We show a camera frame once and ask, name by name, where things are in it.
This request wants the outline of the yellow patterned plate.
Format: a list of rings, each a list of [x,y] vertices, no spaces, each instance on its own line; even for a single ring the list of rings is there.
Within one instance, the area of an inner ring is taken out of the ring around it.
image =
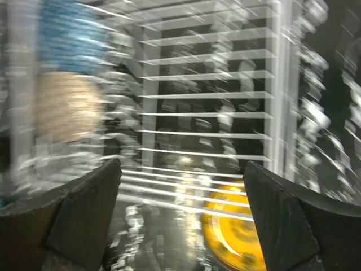
[[[210,193],[204,207],[241,215],[251,215],[243,180],[221,185],[221,192]],[[206,244],[215,257],[231,270],[266,270],[256,226],[253,221],[226,216],[202,215]]]

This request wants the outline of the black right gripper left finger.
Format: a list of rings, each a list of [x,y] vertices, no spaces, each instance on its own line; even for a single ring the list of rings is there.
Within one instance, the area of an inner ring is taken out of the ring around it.
[[[1,209],[1,270],[99,270],[121,177],[101,167]]]

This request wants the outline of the blue red patterned bowl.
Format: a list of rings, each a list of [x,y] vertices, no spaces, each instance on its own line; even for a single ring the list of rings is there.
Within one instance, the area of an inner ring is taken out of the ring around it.
[[[91,74],[104,60],[107,33],[79,1],[43,1],[39,8],[37,56],[56,71]]]

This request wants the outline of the beige red patterned bowl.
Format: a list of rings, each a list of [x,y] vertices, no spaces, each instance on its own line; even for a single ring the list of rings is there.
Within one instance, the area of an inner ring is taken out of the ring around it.
[[[102,125],[104,104],[95,83],[74,72],[38,76],[34,98],[34,126],[54,142],[87,139]]]

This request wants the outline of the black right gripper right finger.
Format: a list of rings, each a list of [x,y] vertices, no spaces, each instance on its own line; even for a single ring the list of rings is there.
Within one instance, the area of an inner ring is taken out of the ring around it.
[[[267,270],[360,270],[360,207],[249,162],[246,194]]]

